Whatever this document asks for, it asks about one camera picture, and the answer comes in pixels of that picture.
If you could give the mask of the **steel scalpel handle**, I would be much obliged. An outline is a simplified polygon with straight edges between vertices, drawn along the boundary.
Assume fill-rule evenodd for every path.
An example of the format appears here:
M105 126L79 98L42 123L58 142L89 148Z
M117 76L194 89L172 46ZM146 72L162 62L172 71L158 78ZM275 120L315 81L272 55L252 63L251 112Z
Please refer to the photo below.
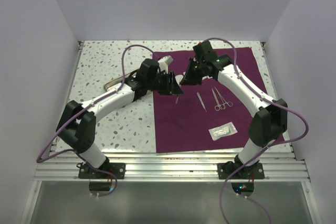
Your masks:
M202 99L200 93L197 92L196 95L197 95L197 97L198 97L198 99L199 99L199 101L200 101L200 103L201 103L202 108L205 110L205 112L207 112L206 107L205 107L205 104L204 104L204 102L203 102L203 99Z

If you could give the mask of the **steel surgical scissors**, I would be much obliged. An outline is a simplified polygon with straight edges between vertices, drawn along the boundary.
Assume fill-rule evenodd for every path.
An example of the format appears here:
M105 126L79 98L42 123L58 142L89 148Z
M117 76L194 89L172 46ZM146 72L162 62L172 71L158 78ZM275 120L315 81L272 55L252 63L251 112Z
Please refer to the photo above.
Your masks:
M220 104L220 102L219 102L219 100L218 100L218 98L217 98L217 95L216 95L214 89L212 89L212 94L213 94L213 97L214 97L215 102L216 102L216 105L215 105L215 107L214 107L215 111L224 110L224 107L223 107L222 104Z

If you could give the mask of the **steel hemostat forceps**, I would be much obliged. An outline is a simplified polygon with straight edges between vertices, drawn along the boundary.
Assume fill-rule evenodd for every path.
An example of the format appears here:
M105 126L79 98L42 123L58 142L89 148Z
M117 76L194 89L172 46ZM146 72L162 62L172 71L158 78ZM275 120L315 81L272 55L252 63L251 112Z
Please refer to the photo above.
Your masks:
M219 90L215 87L214 88L221 100L221 103L217 103L217 107L219 107L220 110L224 110L226 109L226 107L232 107L233 106L233 103L231 101L227 101L223 96L222 94L219 92Z

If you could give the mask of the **stainless steel tray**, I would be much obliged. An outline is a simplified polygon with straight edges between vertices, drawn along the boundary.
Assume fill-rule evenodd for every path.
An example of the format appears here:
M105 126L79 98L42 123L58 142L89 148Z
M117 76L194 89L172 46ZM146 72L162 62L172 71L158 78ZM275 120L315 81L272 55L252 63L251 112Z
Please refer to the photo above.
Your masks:
M115 79L112 79L108 82L106 82L104 85L103 85L103 89L105 92L108 92L111 87L115 86L116 84L118 83L121 83L123 78L128 78L129 76L134 76L137 72L137 69L133 70L133 71L130 71L130 72L127 72L125 75L121 75Z

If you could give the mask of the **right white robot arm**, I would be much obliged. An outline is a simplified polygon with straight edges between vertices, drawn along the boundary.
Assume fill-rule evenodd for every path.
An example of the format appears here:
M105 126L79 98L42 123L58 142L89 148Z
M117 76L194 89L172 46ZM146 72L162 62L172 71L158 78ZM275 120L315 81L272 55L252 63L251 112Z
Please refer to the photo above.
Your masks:
M218 56L209 40L193 47L194 57L180 84L200 85L204 77L211 77L228 88L247 108L252 121L248 128L248 140L234 161L221 166L227 179L248 179L260 168L260 155L287 130L287 103L274 100L252 83L237 66L234 56Z

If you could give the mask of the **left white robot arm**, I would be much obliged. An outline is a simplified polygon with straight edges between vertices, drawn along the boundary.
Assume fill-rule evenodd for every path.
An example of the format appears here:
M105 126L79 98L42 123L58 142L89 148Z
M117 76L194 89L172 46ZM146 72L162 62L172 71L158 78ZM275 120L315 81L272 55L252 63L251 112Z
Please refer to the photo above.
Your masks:
M56 135L82 158L97 178L111 171L108 158L95 144L96 125L111 112L127 106L152 91L160 95L183 93L175 74L169 71L171 56L159 61L145 59L140 67L113 81L109 90L91 100L68 102L57 126Z

